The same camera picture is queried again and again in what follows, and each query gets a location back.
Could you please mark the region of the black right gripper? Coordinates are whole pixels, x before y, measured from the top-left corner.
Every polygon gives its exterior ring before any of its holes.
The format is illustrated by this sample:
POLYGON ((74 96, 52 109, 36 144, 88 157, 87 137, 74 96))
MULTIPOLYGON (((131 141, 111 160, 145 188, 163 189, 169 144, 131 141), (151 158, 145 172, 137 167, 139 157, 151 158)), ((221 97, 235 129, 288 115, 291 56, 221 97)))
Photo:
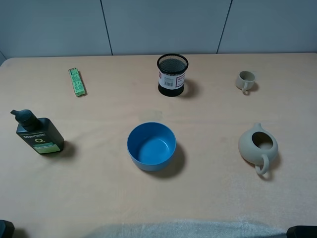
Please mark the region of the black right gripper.
POLYGON ((294 226, 286 233, 287 238, 317 238, 317 226, 294 226))

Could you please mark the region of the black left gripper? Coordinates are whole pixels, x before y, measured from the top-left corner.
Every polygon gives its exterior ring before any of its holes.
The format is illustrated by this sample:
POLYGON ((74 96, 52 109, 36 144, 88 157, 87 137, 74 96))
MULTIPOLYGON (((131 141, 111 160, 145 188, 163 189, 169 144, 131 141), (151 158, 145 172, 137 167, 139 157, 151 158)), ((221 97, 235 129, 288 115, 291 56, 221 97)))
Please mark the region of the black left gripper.
POLYGON ((12 238, 13 233, 13 223, 6 220, 0 220, 0 238, 12 238))

